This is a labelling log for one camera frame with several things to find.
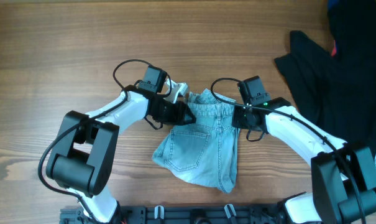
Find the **light blue denim shorts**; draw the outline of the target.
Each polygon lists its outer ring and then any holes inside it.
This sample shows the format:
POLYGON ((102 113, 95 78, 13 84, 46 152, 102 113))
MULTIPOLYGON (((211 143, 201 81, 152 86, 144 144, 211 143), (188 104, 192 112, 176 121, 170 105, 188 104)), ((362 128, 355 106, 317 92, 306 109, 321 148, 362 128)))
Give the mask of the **light blue denim shorts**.
POLYGON ((152 160, 175 177, 196 185, 232 192, 237 178, 240 129, 232 126, 233 99, 212 94, 190 93, 187 105, 196 122, 174 126, 152 160))

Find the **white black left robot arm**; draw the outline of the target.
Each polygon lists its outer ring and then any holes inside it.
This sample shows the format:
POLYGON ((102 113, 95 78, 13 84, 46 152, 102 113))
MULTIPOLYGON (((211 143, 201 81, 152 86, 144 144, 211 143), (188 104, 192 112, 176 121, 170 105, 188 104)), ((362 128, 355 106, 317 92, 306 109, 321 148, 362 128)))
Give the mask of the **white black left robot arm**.
POLYGON ((117 139, 149 116, 161 125, 194 123, 188 105, 179 100, 188 92, 186 83, 176 83, 167 72, 150 65, 143 79, 122 86, 120 95, 106 106, 85 114, 68 112, 40 159, 40 179, 54 180, 56 192, 78 199, 83 207, 78 221, 123 223, 120 204, 107 187, 117 139))

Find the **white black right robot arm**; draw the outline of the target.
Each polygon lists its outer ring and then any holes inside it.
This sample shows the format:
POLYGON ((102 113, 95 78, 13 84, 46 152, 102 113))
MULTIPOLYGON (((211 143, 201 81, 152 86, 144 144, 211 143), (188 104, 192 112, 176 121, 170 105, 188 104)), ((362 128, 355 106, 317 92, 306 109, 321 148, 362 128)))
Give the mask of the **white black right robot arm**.
POLYGON ((282 202, 287 223, 352 223, 376 212, 376 167, 368 147, 348 144, 287 100, 272 99, 259 77, 237 87, 243 105, 235 107, 233 126, 280 139, 311 167, 312 191, 282 202))

